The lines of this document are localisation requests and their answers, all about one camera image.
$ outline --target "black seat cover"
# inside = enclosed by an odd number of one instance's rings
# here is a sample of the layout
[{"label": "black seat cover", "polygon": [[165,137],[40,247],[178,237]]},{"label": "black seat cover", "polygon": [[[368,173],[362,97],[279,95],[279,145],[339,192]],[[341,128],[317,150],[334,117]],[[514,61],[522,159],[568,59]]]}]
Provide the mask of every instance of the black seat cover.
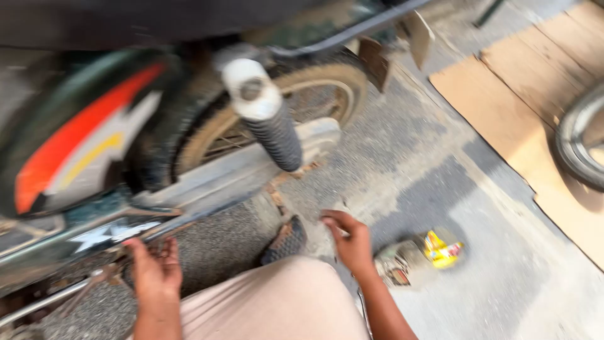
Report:
[{"label": "black seat cover", "polygon": [[273,24],[326,0],[0,0],[0,46],[107,50]]}]

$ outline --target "red stripe decal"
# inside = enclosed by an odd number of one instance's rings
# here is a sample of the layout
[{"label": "red stripe decal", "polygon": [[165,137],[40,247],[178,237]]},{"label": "red stripe decal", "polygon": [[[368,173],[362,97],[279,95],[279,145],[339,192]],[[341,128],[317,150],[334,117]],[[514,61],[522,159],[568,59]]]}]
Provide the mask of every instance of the red stripe decal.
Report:
[{"label": "red stripe decal", "polygon": [[81,110],[61,126],[25,162],[17,174],[14,203],[19,214],[28,212],[37,196],[50,184],[61,164],[84,141],[97,125],[119,107],[128,104],[145,85],[151,82],[164,65],[157,63],[126,79]]}]

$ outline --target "beige pants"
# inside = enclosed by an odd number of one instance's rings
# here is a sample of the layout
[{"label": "beige pants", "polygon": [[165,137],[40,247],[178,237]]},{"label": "beige pants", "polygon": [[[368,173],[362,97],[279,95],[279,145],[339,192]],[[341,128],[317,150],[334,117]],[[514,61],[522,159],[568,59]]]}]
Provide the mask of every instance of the beige pants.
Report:
[{"label": "beige pants", "polygon": [[249,270],[181,303],[184,339],[368,339],[327,263],[295,256]]}]

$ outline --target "asphalt road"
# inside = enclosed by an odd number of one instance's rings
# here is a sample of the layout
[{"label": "asphalt road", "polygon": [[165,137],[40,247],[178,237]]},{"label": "asphalt road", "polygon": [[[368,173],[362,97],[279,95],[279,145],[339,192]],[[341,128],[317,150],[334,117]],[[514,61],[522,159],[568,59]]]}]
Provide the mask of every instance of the asphalt road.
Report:
[{"label": "asphalt road", "polygon": [[[408,54],[394,54],[388,91],[370,94],[328,164],[279,188],[304,220],[309,255],[333,258],[316,222],[321,208],[332,207],[367,223],[375,249],[436,226],[467,245],[455,268],[416,290],[393,292],[420,338],[604,338],[602,272],[426,79],[571,3],[509,0],[482,30],[470,24],[475,1],[427,8],[436,45],[424,71]],[[185,294],[254,267],[278,228],[271,209],[256,197],[178,233]],[[53,315],[39,327],[49,339],[119,338],[134,317],[127,291],[99,287],[70,317]]]}]

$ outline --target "cardboard sheet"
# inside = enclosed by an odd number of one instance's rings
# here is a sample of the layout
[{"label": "cardboard sheet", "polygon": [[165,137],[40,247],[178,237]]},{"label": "cardboard sheet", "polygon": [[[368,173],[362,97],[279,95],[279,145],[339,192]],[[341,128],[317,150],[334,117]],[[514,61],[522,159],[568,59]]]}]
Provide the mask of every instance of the cardboard sheet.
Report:
[{"label": "cardboard sheet", "polygon": [[[589,18],[581,20],[582,15]],[[574,37],[558,27],[565,22],[571,23]],[[548,27],[547,32],[541,27]],[[577,45],[579,35],[592,36],[594,27],[604,29],[604,10],[586,2],[493,44],[480,60],[472,56],[432,74],[430,81],[524,177],[536,192],[535,202],[552,221],[604,269],[604,194],[560,171],[549,144],[557,118],[604,71],[597,60],[602,60],[602,53],[577,56],[577,50],[569,55],[564,49]],[[582,53],[604,52],[604,39],[600,40],[583,46]]]}]

